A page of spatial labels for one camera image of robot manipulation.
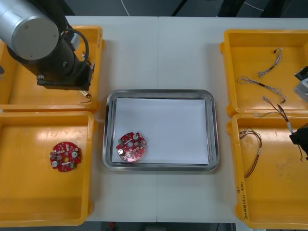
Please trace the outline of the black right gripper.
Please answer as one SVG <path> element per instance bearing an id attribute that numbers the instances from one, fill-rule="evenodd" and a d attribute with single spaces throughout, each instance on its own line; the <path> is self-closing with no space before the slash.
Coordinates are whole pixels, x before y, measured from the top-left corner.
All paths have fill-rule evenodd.
<path id="1" fill-rule="evenodd" d="M 308 125 L 305 124 L 300 127 L 296 132 L 292 133 L 290 136 L 291 141 L 293 144 L 300 145 L 300 146 L 307 146 L 308 145 Z"/>

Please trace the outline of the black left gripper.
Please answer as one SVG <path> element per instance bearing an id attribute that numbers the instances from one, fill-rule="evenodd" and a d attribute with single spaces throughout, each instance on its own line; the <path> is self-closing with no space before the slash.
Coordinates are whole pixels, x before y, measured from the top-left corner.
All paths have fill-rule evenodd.
<path id="1" fill-rule="evenodd" d="M 85 68 L 81 71 L 79 75 L 71 74 L 70 76 L 65 77 L 64 79 L 55 82 L 47 81 L 38 78 L 37 85 L 43 86 L 46 89 L 52 90 L 84 90 L 88 91 L 91 85 L 93 74 L 93 68 L 91 62 L 88 62 Z"/>

